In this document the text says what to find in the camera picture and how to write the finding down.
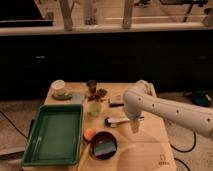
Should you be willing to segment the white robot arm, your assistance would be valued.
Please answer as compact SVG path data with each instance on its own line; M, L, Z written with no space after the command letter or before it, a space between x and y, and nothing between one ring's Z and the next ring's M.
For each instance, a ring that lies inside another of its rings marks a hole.
M124 91L123 102L130 120L147 111L213 140L213 109L155 97L151 95L151 85L144 80Z

